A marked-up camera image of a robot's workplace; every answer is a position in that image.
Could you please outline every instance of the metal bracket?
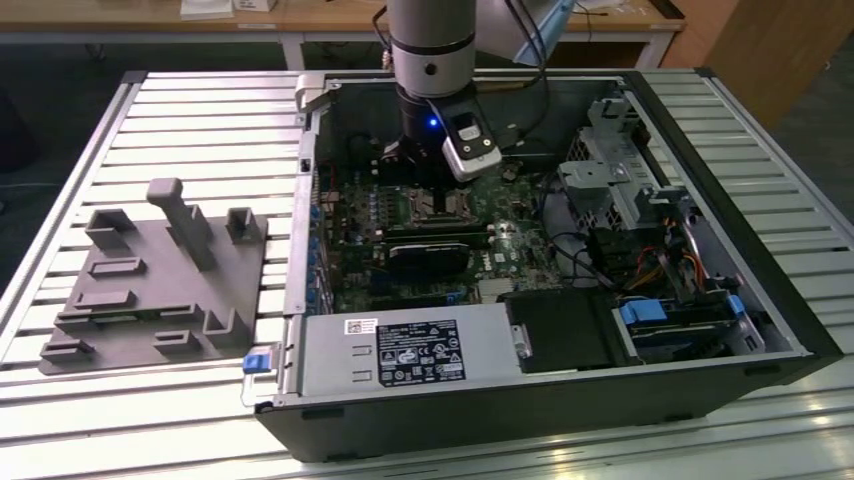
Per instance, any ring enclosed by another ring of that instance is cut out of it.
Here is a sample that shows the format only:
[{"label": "metal bracket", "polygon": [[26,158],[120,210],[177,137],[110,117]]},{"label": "metal bracket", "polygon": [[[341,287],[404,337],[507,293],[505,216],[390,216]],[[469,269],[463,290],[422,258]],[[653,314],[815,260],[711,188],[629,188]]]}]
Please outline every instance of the metal bracket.
[{"label": "metal bracket", "polygon": [[296,78],[293,98],[296,100],[296,110],[308,113],[326,102],[325,99],[325,75],[318,72],[302,73]]}]

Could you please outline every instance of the gray floor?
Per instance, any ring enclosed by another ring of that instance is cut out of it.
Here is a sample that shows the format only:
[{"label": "gray floor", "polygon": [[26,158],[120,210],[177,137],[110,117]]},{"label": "gray floor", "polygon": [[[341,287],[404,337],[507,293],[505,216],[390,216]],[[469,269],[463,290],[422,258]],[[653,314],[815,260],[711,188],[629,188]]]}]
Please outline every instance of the gray floor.
[{"label": "gray floor", "polygon": [[[277,70],[274,45],[124,45],[94,62],[81,46],[1,46],[0,88],[17,106],[42,155],[29,167],[0,174],[0,291],[14,273],[61,184],[73,168],[121,75],[128,70]],[[334,46],[305,51],[308,68],[376,68],[377,48]],[[491,59],[483,66],[500,66]],[[783,148],[854,218],[854,40],[815,80],[773,133]],[[13,187],[16,184],[48,184]]]}]

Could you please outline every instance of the desk leg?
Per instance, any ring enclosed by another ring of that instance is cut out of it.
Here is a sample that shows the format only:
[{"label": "desk leg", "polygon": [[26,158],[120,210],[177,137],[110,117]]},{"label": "desk leg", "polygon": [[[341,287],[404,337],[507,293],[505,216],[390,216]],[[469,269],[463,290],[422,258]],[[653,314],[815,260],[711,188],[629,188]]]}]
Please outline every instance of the desk leg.
[{"label": "desk leg", "polygon": [[302,32],[284,32],[278,42],[284,53],[284,61],[288,70],[305,70],[305,59],[302,58],[302,42],[305,35]]},{"label": "desk leg", "polygon": [[667,53],[667,47],[669,47],[669,41],[672,40],[673,32],[664,31],[652,34],[652,38],[647,42],[640,51],[637,57],[637,63],[635,68],[648,70],[657,68]]}]

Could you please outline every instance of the warning label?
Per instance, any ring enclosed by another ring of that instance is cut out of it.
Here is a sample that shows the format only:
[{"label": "warning label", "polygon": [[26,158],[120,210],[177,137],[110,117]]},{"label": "warning label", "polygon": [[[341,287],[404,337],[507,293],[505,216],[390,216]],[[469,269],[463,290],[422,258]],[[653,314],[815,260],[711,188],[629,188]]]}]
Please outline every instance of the warning label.
[{"label": "warning label", "polygon": [[465,379],[456,320],[377,325],[376,345],[384,387]]}]

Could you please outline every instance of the blue latch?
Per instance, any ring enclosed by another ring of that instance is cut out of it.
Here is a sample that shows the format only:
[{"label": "blue latch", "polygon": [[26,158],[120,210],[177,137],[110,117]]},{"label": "blue latch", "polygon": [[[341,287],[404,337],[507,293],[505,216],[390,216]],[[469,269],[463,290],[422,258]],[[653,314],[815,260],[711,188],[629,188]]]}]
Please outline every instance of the blue latch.
[{"label": "blue latch", "polygon": [[269,372],[269,360],[269,353],[249,353],[242,357],[242,373],[250,375]]},{"label": "blue latch", "polygon": [[657,300],[631,300],[619,308],[619,314],[625,325],[667,320],[661,302]]},{"label": "blue latch", "polygon": [[732,309],[735,316],[740,317],[745,312],[744,303],[741,302],[740,297],[737,295],[729,295],[725,297],[725,303],[729,304],[729,308]]}]

